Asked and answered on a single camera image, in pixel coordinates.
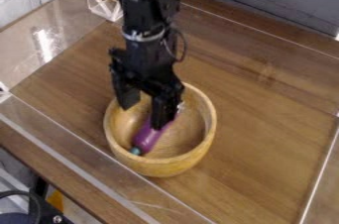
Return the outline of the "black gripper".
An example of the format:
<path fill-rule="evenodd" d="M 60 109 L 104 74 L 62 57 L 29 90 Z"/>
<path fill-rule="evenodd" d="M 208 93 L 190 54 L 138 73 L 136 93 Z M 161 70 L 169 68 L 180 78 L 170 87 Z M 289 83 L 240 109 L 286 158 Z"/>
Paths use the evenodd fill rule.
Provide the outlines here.
<path fill-rule="evenodd" d="M 126 110 L 150 97 L 150 127 L 160 130 L 174 119 L 184 85 L 174 74 L 176 57 L 166 47 L 112 48 L 109 72 L 118 106 Z"/>

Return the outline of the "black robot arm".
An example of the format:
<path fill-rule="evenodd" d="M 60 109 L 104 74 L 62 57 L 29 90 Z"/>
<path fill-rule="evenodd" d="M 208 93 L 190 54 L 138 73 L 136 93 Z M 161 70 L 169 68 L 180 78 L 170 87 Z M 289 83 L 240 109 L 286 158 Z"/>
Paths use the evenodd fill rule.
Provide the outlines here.
<path fill-rule="evenodd" d="M 125 47 L 109 50 L 109 72 L 121 108 L 130 108 L 140 95 L 150 97 L 150 128 L 174 119 L 184 85 L 173 64 L 185 57 L 186 43 L 173 25 L 180 0 L 118 0 Z"/>

